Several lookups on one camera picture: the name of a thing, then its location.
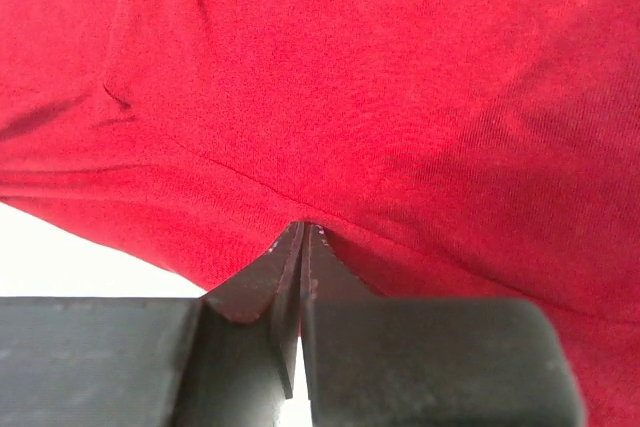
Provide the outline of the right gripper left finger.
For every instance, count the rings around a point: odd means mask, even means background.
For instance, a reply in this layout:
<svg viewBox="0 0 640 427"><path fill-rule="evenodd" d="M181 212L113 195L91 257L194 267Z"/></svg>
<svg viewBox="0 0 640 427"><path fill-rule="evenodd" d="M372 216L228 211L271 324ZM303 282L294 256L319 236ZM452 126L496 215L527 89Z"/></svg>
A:
<svg viewBox="0 0 640 427"><path fill-rule="evenodd" d="M273 426L293 393L304 227L198 298L5 297L5 426Z"/></svg>

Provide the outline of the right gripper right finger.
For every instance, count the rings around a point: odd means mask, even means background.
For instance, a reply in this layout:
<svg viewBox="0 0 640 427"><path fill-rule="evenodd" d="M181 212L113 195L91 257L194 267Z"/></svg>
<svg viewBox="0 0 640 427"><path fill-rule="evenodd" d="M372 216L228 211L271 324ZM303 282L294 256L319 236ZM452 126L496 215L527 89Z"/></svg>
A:
<svg viewBox="0 0 640 427"><path fill-rule="evenodd" d="M373 293L317 225L301 256L302 344L317 426L582 426L547 317L509 298Z"/></svg>

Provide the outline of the red t shirt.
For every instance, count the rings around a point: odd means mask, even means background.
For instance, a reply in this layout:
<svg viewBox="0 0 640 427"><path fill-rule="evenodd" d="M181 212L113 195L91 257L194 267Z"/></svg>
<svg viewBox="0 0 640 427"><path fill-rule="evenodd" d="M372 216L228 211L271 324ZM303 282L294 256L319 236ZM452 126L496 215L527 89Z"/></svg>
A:
<svg viewBox="0 0 640 427"><path fill-rule="evenodd" d="M1 199L204 288L320 224L639 422L639 0L1 0Z"/></svg>

